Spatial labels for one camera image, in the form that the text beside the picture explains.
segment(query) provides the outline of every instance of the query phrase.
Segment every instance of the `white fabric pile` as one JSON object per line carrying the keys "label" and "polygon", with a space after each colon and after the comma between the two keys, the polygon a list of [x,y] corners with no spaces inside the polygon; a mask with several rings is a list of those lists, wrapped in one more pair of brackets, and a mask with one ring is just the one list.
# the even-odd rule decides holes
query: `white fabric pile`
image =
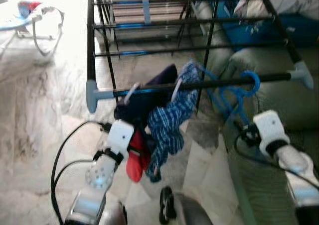
{"label": "white fabric pile", "polygon": [[[277,13],[299,13],[319,20],[319,0],[270,0]],[[240,0],[234,14],[242,17],[268,16],[262,0]]]}

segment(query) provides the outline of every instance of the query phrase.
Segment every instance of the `sofa cushion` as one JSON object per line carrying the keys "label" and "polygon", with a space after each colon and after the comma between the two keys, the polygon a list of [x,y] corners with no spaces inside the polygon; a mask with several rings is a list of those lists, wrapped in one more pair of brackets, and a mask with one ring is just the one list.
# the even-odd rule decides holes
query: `sofa cushion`
{"label": "sofa cushion", "polygon": [[[318,128],[318,49],[309,48],[299,51],[313,76],[315,88],[309,90],[299,81],[262,83],[252,99],[253,107],[245,107],[245,110],[253,110],[249,114],[254,115],[273,109],[278,112],[286,129]],[[245,70],[264,75],[294,69],[288,54],[284,50],[273,48],[241,50],[231,57],[229,67],[235,70],[234,77],[238,77]],[[234,98],[232,96],[229,98],[235,105]]]}

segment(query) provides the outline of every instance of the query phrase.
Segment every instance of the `blue strap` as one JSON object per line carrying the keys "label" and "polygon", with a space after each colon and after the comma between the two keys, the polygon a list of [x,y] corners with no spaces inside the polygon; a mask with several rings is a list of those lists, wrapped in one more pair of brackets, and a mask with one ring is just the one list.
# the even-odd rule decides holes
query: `blue strap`
{"label": "blue strap", "polygon": [[144,11],[144,23],[147,23],[147,24],[151,23],[149,0],[143,0],[143,11]]}

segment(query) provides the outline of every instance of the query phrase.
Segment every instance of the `green sofa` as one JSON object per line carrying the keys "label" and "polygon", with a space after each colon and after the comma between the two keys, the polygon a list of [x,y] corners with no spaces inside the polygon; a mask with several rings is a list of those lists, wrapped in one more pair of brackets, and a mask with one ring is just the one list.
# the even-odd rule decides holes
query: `green sofa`
{"label": "green sofa", "polygon": [[[211,17],[207,5],[199,9],[198,17]],[[221,29],[217,24],[213,45],[229,43]],[[193,38],[192,42],[195,45],[203,45],[206,40],[206,38]],[[319,50],[307,48],[300,49],[299,52],[313,76],[315,88],[309,90],[297,81],[262,83],[255,96],[245,99],[244,110],[249,119],[267,110],[277,111],[292,145],[305,151],[318,167]],[[197,59],[203,61],[203,55],[204,52],[198,52]],[[227,79],[238,78],[245,70],[262,75],[293,70],[294,66],[284,48],[246,48],[237,52],[231,49],[212,50],[207,68],[219,78]],[[233,96],[230,94],[226,96],[236,107]],[[238,130],[232,120],[225,120],[221,132],[228,149],[231,176],[245,224],[297,225],[295,206],[287,189],[285,174],[274,168],[248,161],[234,151],[233,144]],[[256,148],[249,149],[245,143],[239,141],[239,149],[243,152],[251,156],[262,156],[256,155]]]}

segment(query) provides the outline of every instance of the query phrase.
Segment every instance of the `blue plaid shirt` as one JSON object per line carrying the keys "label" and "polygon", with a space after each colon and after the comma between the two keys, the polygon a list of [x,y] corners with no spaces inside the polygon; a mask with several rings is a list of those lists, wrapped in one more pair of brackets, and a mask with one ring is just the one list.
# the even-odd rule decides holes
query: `blue plaid shirt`
{"label": "blue plaid shirt", "polygon": [[[183,67],[177,81],[180,78],[183,83],[199,82],[198,69],[193,62]],[[179,126],[193,114],[197,95],[198,90],[178,91],[173,102],[168,103],[165,108],[157,107],[149,114],[148,125],[157,143],[146,171],[151,182],[161,180],[160,167],[167,161],[168,153],[174,155],[182,150],[184,140],[179,132]]]}

